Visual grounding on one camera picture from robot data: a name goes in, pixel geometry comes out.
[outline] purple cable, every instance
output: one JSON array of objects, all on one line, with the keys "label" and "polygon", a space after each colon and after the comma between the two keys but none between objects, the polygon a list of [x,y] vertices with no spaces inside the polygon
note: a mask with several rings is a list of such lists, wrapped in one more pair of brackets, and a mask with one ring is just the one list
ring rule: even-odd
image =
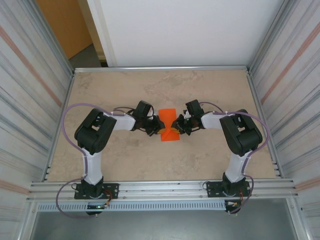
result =
[{"label": "purple cable", "polygon": [[72,215],[69,215],[67,213],[65,213],[60,207],[59,207],[59,204],[58,204],[58,198],[59,198],[59,194],[61,193],[62,189],[67,186],[68,184],[72,183],[72,182],[76,182],[76,181],[81,181],[83,179],[85,179],[88,175],[88,159],[87,159],[87,154],[85,151],[83,151],[79,146],[75,145],[71,140],[70,138],[68,137],[67,133],[66,133],[66,129],[65,129],[65,118],[66,118],[66,114],[67,112],[74,108],[74,107],[78,107],[78,106],[87,106],[87,107],[92,107],[92,108],[96,108],[96,109],[99,109],[100,111],[110,115],[110,116],[123,116],[123,114],[115,114],[115,113],[111,113],[111,112],[108,112],[104,109],[102,109],[101,107],[99,106],[96,106],[96,105],[93,105],[93,104],[90,104],[90,103],[76,103],[76,104],[73,104],[73,105],[70,105],[66,108],[66,110],[63,112],[62,114],[62,117],[61,117],[61,129],[62,129],[62,133],[65,137],[65,139],[73,146],[75,147],[76,149],[78,149],[84,156],[84,176],[82,176],[81,178],[76,178],[76,179],[73,179],[71,181],[68,181],[66,182],[65,184],[63,184],[61,186],[61,188],[59,189],[59,191],[57,192],[56,194],[56,197],[55,197],[55,205],[56,205],[56,208],[59,210],[60,213],[62,213],[63,215],[69,217],[69,218],[72,218],[72,219],[89,219],[89,218],[93,218],[95,217],[95,215],[90,215],[90,216],[72,216]]},{"label": "purple cable", "polygon": [[201,101],[199,102],[199,104],[210,104],[212,106],[215,106],[217,109],[219,109],[222,113],[224,112],[218,105],[215,105],[214,103],[212,102],[209,102],[209,101]]},{"label": "purple cable", "polygon": [[255,149],[255,150],[253,150],[252,152],[250,152],[250,153],[248,154],[248,156],[246,157],[244,163],[243,163],[243,166],[242,166],[242,169],[241,169],[241,173],[243,174],[243,176],[251,179],[251,185],[252,185],[252,186],[251,186],[251,190],[250,190],[249,196],[246,198],[246,200],[244,200],[244,202],[242,203],[242,205],[240,205],[240,206],[237,207],[235,210],[232,210],[232,211],[230,212],[230,214],[233,214],[233,213],[235,213],[236,211],[240,210],[240,209],[248,202],[248,200],[249,200],[249,198],[251,197],[252,192],[253,192],[253,190],[254,190],[254,185],[255,185],[254,179],[252,178],[252,176],[245,174],[246,165],[247,165],[247,163],[248,163],[248,161],[249,161],[249,159],[250,159],[250,157],[251,157],[252,154],[256,153],[257,151],[259,151],[260,149],[262,149],[265,145],[267,145],[267,143],[268,143],[268,141],[269,141],[269,139],[270,139],[270,135],[271,135],[271,134],[270,134],[270,130],[269,130],[267,124],[266,124],[265,122],[263,122],[260,118],[254,116],[254,115],[252,115],[252,114],[249,114],[249,113],[246,113],[246,112],[242,112],[242,111],[213,112],[213,114],[214,114],[214,115],[240,114],[240,115],[248,116],[248,117],[253,118],[253,119],[257,120],[258,122],[260,122],[260,123],[263,125],[263,127],[265,128],[265,130],[266,130],[266,139],[265,139],[264,143],[263,143],[261,146],[259,146],[257,149]]}]

